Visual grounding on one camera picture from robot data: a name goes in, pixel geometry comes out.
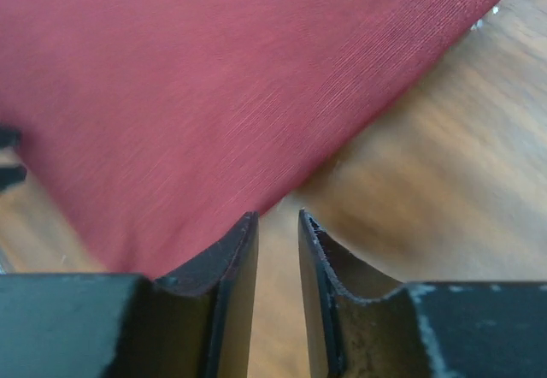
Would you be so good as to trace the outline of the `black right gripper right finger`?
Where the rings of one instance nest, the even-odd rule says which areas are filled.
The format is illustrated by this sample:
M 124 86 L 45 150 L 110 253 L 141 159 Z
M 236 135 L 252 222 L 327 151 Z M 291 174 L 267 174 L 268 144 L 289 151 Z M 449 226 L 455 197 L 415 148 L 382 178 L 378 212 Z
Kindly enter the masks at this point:
M 308 212 L 298 252 L 314 377 L 543 377 L 546 285 L 402 283 L 363 262 Z

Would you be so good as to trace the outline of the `dark red cloth napkin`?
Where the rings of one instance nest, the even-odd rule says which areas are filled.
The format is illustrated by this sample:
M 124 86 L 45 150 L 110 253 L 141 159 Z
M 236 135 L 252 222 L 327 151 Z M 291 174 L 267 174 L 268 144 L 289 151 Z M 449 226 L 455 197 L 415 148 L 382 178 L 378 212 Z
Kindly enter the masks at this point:
M 500 0 L 1 0 L 1 119 L 90 253 L 163 275 L 265 212 Z

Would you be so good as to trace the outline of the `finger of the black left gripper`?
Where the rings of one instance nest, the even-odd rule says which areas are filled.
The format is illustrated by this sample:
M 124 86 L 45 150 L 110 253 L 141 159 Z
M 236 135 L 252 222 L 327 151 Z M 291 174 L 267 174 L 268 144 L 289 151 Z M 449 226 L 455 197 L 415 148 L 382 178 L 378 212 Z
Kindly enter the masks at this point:
M 26 167 L 16 158 L 15 149 L 21 143 L 21 131 L 15 127 L 1 128 L 1 189 L 8 190 L 24 182 Z

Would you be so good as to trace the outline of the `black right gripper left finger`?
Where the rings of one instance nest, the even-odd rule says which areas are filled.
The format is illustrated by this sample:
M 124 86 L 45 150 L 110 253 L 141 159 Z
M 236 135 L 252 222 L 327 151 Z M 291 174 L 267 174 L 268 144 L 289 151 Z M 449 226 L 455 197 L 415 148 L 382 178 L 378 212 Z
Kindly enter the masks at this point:
M 4 377 L 244 377 L 258 216 L 156 280 L 139 274 L 1 277 Z

